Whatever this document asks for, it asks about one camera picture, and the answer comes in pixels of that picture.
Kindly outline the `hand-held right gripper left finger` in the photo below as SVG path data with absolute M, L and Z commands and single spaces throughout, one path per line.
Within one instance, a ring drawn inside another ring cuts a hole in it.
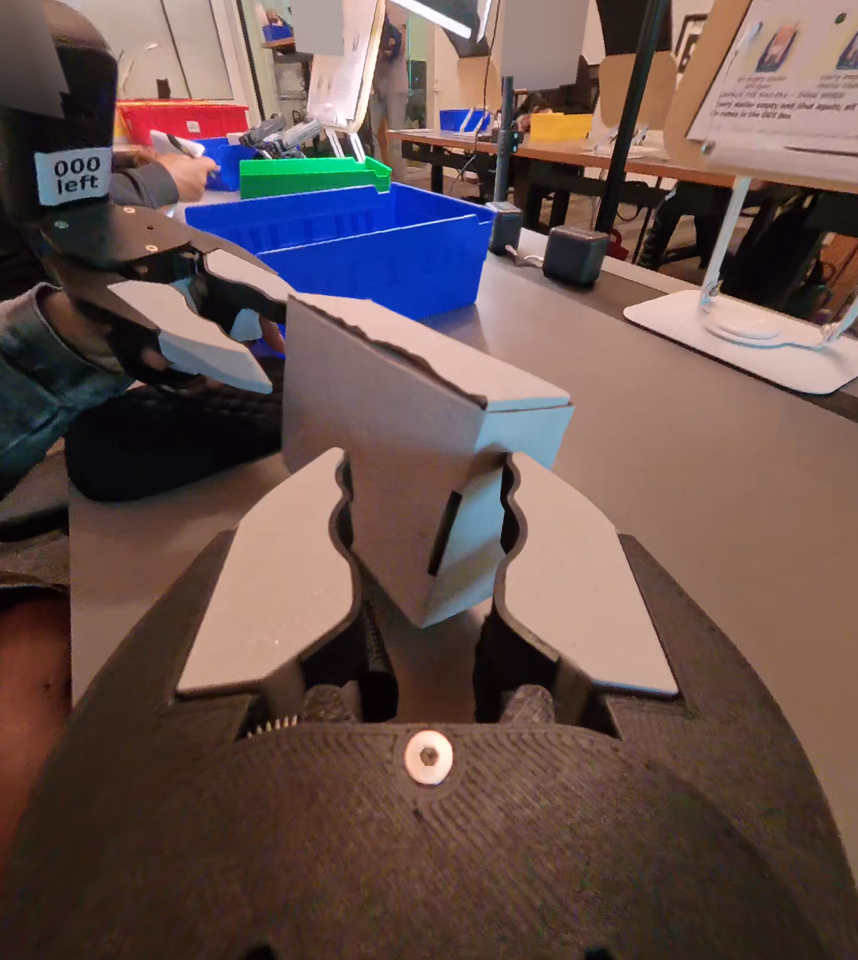
M 351 464 L 332 447 L 237 525 L 175 688 L 185 697 L 302 698 L 364 666 Z

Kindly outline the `thin black pole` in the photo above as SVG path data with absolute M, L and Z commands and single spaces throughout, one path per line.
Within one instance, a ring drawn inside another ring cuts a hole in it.
M 502 78 L 502 105 L 498 127 L 495 181 L 493 202 L 505 205 L 508 201 L 509 174 L 513 154 L 513 126 L 515 111 L 515 79 L 513 76 Z

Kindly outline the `green plastic bin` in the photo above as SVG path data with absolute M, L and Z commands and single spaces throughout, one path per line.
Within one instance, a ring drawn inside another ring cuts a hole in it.
M 248 159 L 240 162 L 243 200 L 315 193 L 357 186 L 390 190 L 392 168 L 365 156 Z

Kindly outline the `yellow plastic bin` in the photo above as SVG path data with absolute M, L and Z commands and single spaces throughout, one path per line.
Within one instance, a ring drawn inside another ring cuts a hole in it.
M 544 143 L 586 140 L 591 133 L 593 120 L 593 113 L 532 113 L 529 136 L 531 141 Z

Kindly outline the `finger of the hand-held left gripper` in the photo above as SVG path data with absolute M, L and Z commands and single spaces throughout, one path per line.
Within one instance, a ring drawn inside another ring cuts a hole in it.
M 123 280 L 107 291 L 136 320 L 142 320 L 159 353 L 178 373 L 198 375 L 253 393 L 269 395 L 270 379 L 254 355 L 217 323 L 200 316 L 173 286 Z
M 216 248 L 202 255 L 202 314 L 234 340 L 263 337 L 262 322 L 285 328 L 291 284 L 257 259 Z

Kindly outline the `white sign stand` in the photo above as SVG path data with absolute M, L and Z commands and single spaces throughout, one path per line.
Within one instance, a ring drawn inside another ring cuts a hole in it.
M 820 328 L 720 293 L 724 253 L 750 184 L 747 175 L 734 179 L 699 290 L 628 306 L 625 319 L 772 385 L 812 397 L 830 395 L 858 378 L 858 341 L 847 333 L 858 317 L 858 292 L 842 318 Z

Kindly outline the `black mesh pad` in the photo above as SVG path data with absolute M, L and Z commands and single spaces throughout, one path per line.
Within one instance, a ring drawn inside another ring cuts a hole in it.
M 270 393 L 147 385 L 81 414 L 64 436 L 70 482 L 93 501 L 129 502 L 278 453 L 285 363 L 279 357 L 259 363 Z

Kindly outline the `person's left forearm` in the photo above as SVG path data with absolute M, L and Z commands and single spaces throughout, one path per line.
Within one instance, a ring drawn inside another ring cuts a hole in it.
M 60 306 L 67 298 L 47 283 L 0 302 L 0 501 L 78 416 L 133 383 L 115 359 L 51 322 Z

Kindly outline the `white sign board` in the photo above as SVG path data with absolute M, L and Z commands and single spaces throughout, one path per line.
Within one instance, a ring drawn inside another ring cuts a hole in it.
M 308 2 L 299 25 L 308 39 L 297 48 L 313 61 L 307 113 L 325 129 L 360 130 L 368 111 L 386 4 L 383 1 Z

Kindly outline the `white cardboard mailer box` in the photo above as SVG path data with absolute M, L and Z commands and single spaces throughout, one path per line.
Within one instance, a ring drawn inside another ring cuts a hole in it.
M 569 393 L 374 301 L 293 293 L 282 454 L 346 454 L 353 550 L 418 629 L 493 595 L 512 453 L 554 466 Z

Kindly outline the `small blue plastic bin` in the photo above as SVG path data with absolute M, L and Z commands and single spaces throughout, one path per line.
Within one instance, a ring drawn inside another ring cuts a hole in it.
M 438 128 L 448 134 L 485 138 L 493 125 L 494 114 L 484 108 L 447 108 L 438 112 Z

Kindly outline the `wooden table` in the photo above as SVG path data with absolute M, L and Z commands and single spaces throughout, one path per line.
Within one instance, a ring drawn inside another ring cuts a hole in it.
M 387 141 L 402 148 L 405 160 L 461 170 L 470 158 L 480 154 L 485 162 L 495 159 L 497 145 L 485 138 L 476 139 L 465 133 L 437 129 L 390 130 Z M 540 162 L 559 167 L 582 170 L 608 170 L 613 157 L 610 151 L 592 150 L 587 141 L 530 142 L 525 139 L 511 158 L 518 161 Z M 662 181 L 682 181 L 704 186 L 732 187 L 734 174 L 692 170 L 681 166 L 663 153 L 646 147 L 630 147 L 625 165 L 628 175 L 653 177 Z

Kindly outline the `printed instruction sign board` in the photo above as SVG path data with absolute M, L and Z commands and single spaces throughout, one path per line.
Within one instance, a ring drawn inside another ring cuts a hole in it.
M 858 1 L 715 2 L 664 133 L 680 163 L 858 193 Z

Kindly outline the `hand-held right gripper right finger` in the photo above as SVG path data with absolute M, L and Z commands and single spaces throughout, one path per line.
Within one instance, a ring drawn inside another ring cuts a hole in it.
M 553 666 L 600 690 L 679 686 L 615 524 L 525 453 L 507 455 L 493 611 Z

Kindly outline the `pile of grey metal parts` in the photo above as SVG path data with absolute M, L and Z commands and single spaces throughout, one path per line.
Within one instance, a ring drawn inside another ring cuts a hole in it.
M 239 134 L 238 143 L 255 151 L 261 160 L 304 159 L 303 144 L 323 132 L 316 120 L 286 126 L 285 117 L 273 114 L 267 120 Z

